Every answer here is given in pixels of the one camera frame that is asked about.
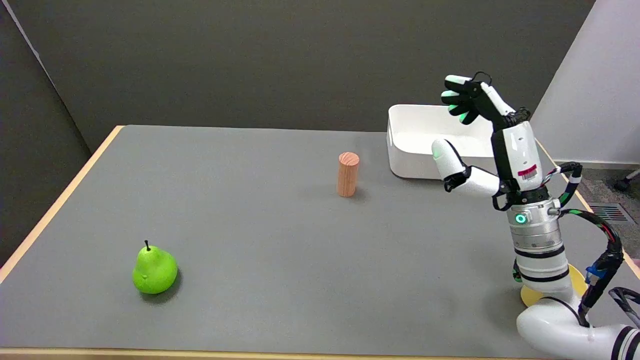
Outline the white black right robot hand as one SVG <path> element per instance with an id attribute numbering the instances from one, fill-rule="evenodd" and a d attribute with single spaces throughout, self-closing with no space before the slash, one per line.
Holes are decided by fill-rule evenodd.
<path id="1" fill-rule="evenodd" d="M 462 125 L 478 118 L 489 121 L 496 173 L 463 160 L 455 146 L 444 138 L 432 142 L 432 157 L 446 192 L 490 197 L 494 209 L 509 210 L 521 203 L 521 196 L 541 187 L 543 176 L 536 139 L 530 124 L 531 112 L 514 109 L 505 102 L 490 82 L 476 77 L 447 75 L 441 94 L 448 113 Z"/>

